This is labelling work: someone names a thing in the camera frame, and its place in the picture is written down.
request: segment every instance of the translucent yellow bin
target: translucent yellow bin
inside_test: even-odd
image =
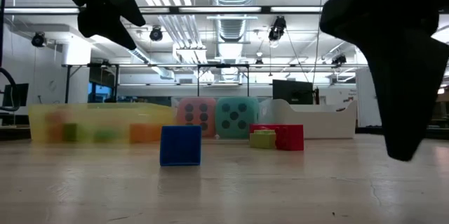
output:
[[[31,106],[29,123],[33,143],[149,143],[175,118],[173,108],[147,103],[56,104]]]

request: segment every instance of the computer monitor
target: computer monitor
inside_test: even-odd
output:
[[[28,97],[28,84],[16,84],[17,90],[20,96],[19,105],[27,106],[27,97]],[[3,96],[3,106],[4,107],[13,107],[17,106],[18,104],[13,105],[13,101],[11,98],[13,97],[11,94],[12,88],[11,85],[5,85],[5,91]]]
[[[301,81],[273,80],[273,99],[283,99],[291,105],[313,105],[314,85]]]

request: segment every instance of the teal dice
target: teal dice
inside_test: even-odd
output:
[[[221,139],[248,139],[250,124],[258,121],[257,98],[220,98],[215,107],[215,127]]]

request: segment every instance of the green block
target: green block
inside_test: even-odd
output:
[[[100,129],[96,131],[93,136],[93,139],[96,143],[109,143],[115,140],[115,138],[116,131],[107,129]]]
[[[275,130],[254,130],[256,134],[276,134]]]
[[[275,149],[276,148],[276,134],[251,133],[250,147]]]
[[[66,123],[62,125],[62,140],[66,142],[76,142],[76,132],[78,124]]]

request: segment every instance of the blue block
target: blue block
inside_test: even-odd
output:
[[[161,166],[201,163],[201,126],[162,126]]]

